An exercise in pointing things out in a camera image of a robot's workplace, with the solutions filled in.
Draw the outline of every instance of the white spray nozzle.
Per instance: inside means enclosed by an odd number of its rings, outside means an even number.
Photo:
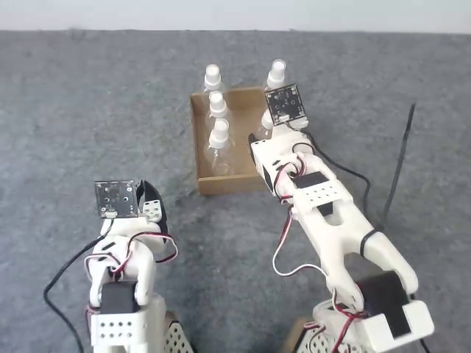
[[[218,90],[221,87],[221,72],[218,65],[206,66],[205,87],[207,90]]]
[[[214,128],[209,135],[209,144],[215,149],[226,146],[229,138],[229,123],[226,119],[216,119]]]
[[[272,114],[270,114],[270,111],[267,109],[262,115],[262,126],[265,129],[273,129],[273,120],[272,120]]]
[[[266,86],[272,90],[280,88],[285,84],[286,63],[281,59],[276,59],[272,63],[272,69],[268,73]]]
[[[221,92],[215,90],[209,95],[209,109],[211,115],[216,118],[223,118],[227,114],[227,104]]]

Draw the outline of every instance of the black cable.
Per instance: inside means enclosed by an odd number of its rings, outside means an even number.
[[[400,146],[399,157],[397,158],[396,170],[394,172],[394,177],[392,179],[391,189],[389,189],[388,199],[386,200],[386,203],[384,204],[383,215],[380,220],[380,225],[382,227],[384,227],[384,224],[386,223],[389,208],[391,207],[392,199],[394,198],[394,194],[396,193],[397,182],[399,181],[399,175],[403,167],[404,158],[406,156],[407,140],[409,139],[409,132],[411,131],[411,127],[412,127],[412,119],[414,118],[414,111],[415,111],[415,103],[411,105],[411,109],[409,110],[406,130],[404,131],[403,142],[401,143],[401,146]]]
[[[363,237],[363,239],[361,239],[360,255],[362,257],[364,257],[365,245],[368,239],[370,239],[374,234],[376,234],[376,232],[382,232],[384,230],[386,219],[388,218],[389,209],[391,208],[392,199],[394,198],[394,195],[396,193],[397,182],[399,181],[399,176],[403,167],[404,158],[406,157],[407,141],[409,138],[409,132],[411,131],[411,127],[412,127],[412,119],[414,118],[414,111],[415,111],[415,103],[411,105],[411,109],[409,110],[406,130],[404,131],[403,142],[401,143],[399,157],[397,158],[396,170],[394,171],[391,188],[389,189],[388,199],[386,200],[384,204],[383,213],[381,215],[380,222],[372,231],[368,232]]]
[[[352,174],[354,177],[357,177],[357,178],[362,179],[363,181],[365,181],[366,187],[365,187],[365,191],[363,193],[363,198],[362,198],[362,208],[363,208],[363,214],[365,215],[366,219],[368,221],[370,221],[369,215],[368,215],[368,194],[369,194],[369,189],[371,188],[371,182],[369,181],[369,179],[366,176],[364,176],[363,174],[358,173],[357,171],[354,171],[354,170],[352,170],[348,167],[345,167],[344,165],[342,165],[342,164],[336,162],[335,160],[333,160],[332,158],[330,158],[327,153],[325,153],[324,151],[321,150],[321,148],[317,144],[316,140],[314,139],[314,136],[307,129],[303,129],[302,133],[306,134],[309,137],[309,140],[311,140],[311,143],[313,144],[316,151],[318,151],[319,154],[321,156],[323,156],[331,165],[334,165],[338,169],[341,169],[341,170],[347,172],[348,174]]]
[[[80,353],[83,353],[83,345],[82,341],[80,340],[80,336],[78,332],[75,330],[74,325],[70,322],[70,320],[64,315],[62,311],[56,305],[49,299],[49,291],[56,285],[57,281],[61,278],[61,276],[64,274],[64,272],[69,268],[79,257],[81,257],[86,251],[89,249],[93,248],[98,242],[101,240],[105,239],[105,237],[108,235],[108,233],[111,230],[111,227],[113,226],[114,219],[111,220],[110,226],[108,227],[107,231],[103,234],[100,235],[97,239],[91,241],[88,243],[82,250],[77,252],[69,261],[67,261],[62,268],[57,272],[57,274],[54,276],[54,278],[51,280],[51,282],[44,288],[43,292],[43,298],[46,304],[51,308],[52,311],[54,311],[67,325],[67,327],[71,330],[72,335],[75,338],[75,341],[77,342],[77,347],[79,349]]]

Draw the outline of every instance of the plastic bottle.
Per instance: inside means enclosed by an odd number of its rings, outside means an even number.
[[[232,113],[227,107],[227,103],[221,92],[215,90],[209,95],[209,112],[206,115],[205,123],[206,128],[210,132],[214,127],[216,119],[226,119],[227,122],[231,123]]]
[[[286,63],[281,59],[276,59],[272,63],[272,69],[266,78],[265,90],[274,90],[285,85]],[[262,118],[254,135],[258,140],[268,140],[272,138],[273,120],[269,110],[263,112]]]
[[[225,119],[216,119],[205,147],[205,158],[215,177],[235,173],[232,149],[233,144],[229,139],[229,123]]]
[[[274,90],[285,85],[286,63],[281,59],[276,59],[272,63],[272,69],[266,78],[265,90]]]
[[[254,135],[258,140],[268,140],[272,138],[272,132],[273,120],[269,110],[267,109],[263,113],[260,125],[258,126],[257,131],[255,131]]]
[[[210,64],[206,66],[205,84],[203,86],[204,92],[213,92],[218,90],[220,92],[226,91],[224,83],[221,79],[221,71],[218,65]]]

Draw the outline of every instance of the white wire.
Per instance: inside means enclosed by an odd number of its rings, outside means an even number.
[[[87,274],[87,277],[90,281],[92,281],[93,279],[91,278],[90,268],[88,266],[88,263],[90,262],[90,260],[92,260],[96,257],[107,257],[107,258],[113,260],[119,266],[119,262],[117,262],[116,259],[113,256],[111,256],[110,254],[100,253],[100,254],[90,254],[90,255],[88,255],[85,259],[83,259],[83,265],[85,267],[85,272]]]
[[[166,263],[167,263],[168,261],[172,261],[175,257],[178,256],[178,246],[177,246],[177,244],[175,243],[175,240],[173,239],[172,236],[170,236],[170,235],[164,235],[164,234],[159,234],[159,235],[157,235],[157,234],[141,234],[141,235],[139,235],[138,237],[134,237],[134,238],[132,239],[132,241],[134,241],[134,240],[136,240],[137,238],[140,238],[140,237],[156,237],[156,238],[162,238],[162,239],[168,239],[168,240],[170,240],[170,241],[171,241],[171,244],[172,244],[172,245],[174,246],[174,248],[175,248],[175,254],[174,254],[172,257],[170,257],[167,261],[165,261]],[[129,259],[131,258],[131,254],[132,254],[132,252],[130,251],[130,253],[127,255],[127,257],[126,257],[126,259],[123,261],[123,263],[122,263],[118,268],[116,268],[115,270],[112,271],[114,274],[115,274],[115,273],[118,273],[118,272],[120,272],[120,271],[122,271],[122,270],[126,267],[127,263],[129,262]]]
[[[286,229],[283,232],[283,234],[281,235],[280,243],[278,244],[278,247],[275,250],[275,253],[273,254],[273,258],[272,258],[273,270],[276,272],[276,274],[278,276],[289,277],[289,276],[292,276],[295,273],[303,270],[304,268],[313,268],[313,269],[319,271],[321,274],[323,274],[325,278],[327,278],[327,274],[324,272],[324,270],[322,270],[322,268],[320,268],[318,265],[314,265],[312,263],[305,263],[303,265],[297,266],[294,270],[289,271],[289,272],[280,272],[280,271],[278,271],[277,266],[275,264],[275,260],[278,256],[278,253],[280,252],[281,248],[283,247],[283,244],[285,243],[286,236],[288,234],[288,231],[289,231],[289,228],[291,227],[292,222],[293,222],[293,217],[291,216],[291,212],[290,212],[289,215],[288,215],[288,223],[286,224]]]

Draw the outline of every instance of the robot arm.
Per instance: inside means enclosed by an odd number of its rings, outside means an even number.
[[[253,160],[272,194],[291,205],[292,218],[299,221],[319,255],[329,290],[348,307],[369,315],[353,324],[356,340],[375,352],[384,352],[430,335],[433,322],[425,303],[408,299],[417,291],[417,275],[389,239],[376,231],[356,207],[336,175],[313,153],[306,135],[292,125],[287,126],[292,123],[306,127],[307,118],[291,121],[289,115],[283,116],[280,110],[292,108],[285,107],[282,99],[270,105],[269,97],[283,97],[283,90],[288,91],[287,95],[294,92],[288,86],[266,93],[275,127],[270,140],[249,139]],[[302,105],[296,111],[303,112]],[[365,242],[369,233],[372,236]],[[344,256],[349,253],[361,254],[385,272],[378,278],[355,283],[344,267]],[[381,298],[385,295],[381,288],[388,283],[386,280],[394,283],[389,291],[397,294],[389,298],[390,303]],[[392,312],[397,311],[403,314],[393,318]],[[327,330],[339,335],[340,330],[335,327],[339,328],[340,322],[345,322],[345,317],[330,322]]]
[[[85,258],[91,280],[89,325],[93,351],[163,353],[172,337],[166,337],[169,323],[165,301],[153,293],[155,263],[172,260],[178,250],[166,234],[162,199],[145,181],[137,190],[132,181],[96,182],[96,196],[99,214],[105,219],[102,234],[106,237]],[[141,212],[138,203],[142,196]],[[168,243],[174,245],[175,252],[155,261],[154,253],[162,252]],[[177,321],[170,324],[180,326]],[[178,339],[189,346],[183,332]]]

